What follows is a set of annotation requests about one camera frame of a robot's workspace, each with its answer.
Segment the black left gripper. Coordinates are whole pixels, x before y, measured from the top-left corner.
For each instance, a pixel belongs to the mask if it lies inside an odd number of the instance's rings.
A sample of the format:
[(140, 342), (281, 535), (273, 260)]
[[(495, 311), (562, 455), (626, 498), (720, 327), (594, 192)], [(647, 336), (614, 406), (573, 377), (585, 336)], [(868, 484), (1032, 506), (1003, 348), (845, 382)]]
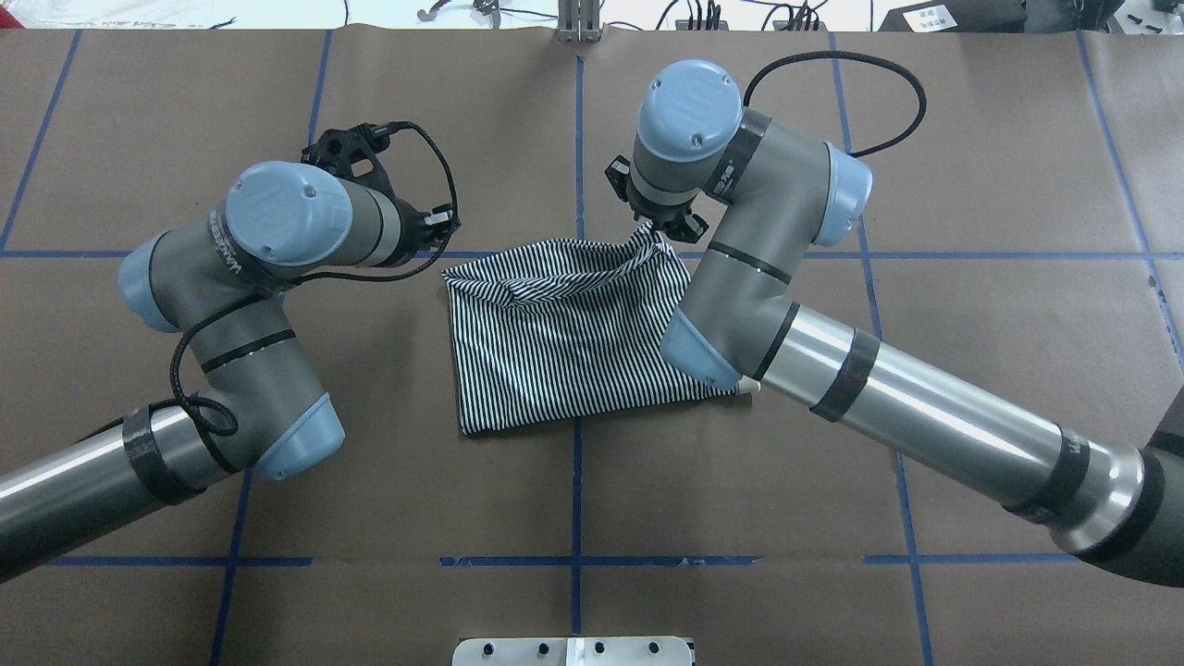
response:
[(399, 241), (393, 250), (393, 265), (406, 265), (418, 252), (433, 252), (448, 245), (461, 228), (456, 203), (444, 203), (430, 212), (420, 211), (403, 199), (394, 199), (399, 214)]

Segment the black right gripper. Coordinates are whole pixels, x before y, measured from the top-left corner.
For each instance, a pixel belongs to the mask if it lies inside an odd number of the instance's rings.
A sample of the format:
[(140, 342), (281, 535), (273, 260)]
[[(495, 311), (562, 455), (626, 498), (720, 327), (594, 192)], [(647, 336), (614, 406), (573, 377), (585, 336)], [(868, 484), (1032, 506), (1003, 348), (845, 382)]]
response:
[(665, 235), (669, 241), (695, 244), (710, 228), (702, 216), (694, 214), (691, 210), (694, 193), (688, 201), (681, 203), (659, 203), (659, 194), (643, 193), (637, 186), (642, 178), (635, 178), (633, 166), (624, 155), (613, 156), (605, 177), (619, 201), (626, 203), (633, 211), (633, 220), (646, 219), (651, 230)]

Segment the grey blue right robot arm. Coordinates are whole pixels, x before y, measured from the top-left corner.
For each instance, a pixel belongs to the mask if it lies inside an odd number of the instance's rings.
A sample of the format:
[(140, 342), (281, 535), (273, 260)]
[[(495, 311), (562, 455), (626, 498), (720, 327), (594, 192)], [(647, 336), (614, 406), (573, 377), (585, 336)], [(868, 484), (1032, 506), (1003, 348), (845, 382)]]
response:
[(754, 92), (715, 62), (659, 68), (633, 148), (604, 169), (635, 218), (708, 242), (659, 359), (700, 388), (773, 389), (1040, 526), (1074, 561), (1180, 587), (1180, 395), (1143, 444), (1099, 441), (802, 297), (802, 265), (850, 233), (874, 174), (757, 109)]

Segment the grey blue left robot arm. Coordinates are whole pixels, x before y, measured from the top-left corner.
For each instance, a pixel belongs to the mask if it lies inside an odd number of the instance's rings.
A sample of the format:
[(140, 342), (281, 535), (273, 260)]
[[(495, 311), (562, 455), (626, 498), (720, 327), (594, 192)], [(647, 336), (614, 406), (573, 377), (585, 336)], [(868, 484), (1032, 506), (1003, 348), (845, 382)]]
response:
[(423, 212), (377, 173), (266, 161), (202, 219), (128, 254), (126, 305), (181, 334), (173, 396), (4, 475), (4, 581), (242, 470), (279, 481), (332, 456), (343, 425), (279, 296), (315, 278), (380, 282), (457, 228), (456, 194)]

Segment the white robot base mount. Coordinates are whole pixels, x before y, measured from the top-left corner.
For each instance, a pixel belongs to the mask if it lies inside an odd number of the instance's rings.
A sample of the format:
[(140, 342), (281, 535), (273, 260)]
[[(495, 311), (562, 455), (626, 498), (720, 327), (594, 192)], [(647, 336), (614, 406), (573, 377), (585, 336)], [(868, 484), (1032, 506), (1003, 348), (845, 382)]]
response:
[(452, 665), (697, 665), (693, 639), (675, 635), (464, 639)]

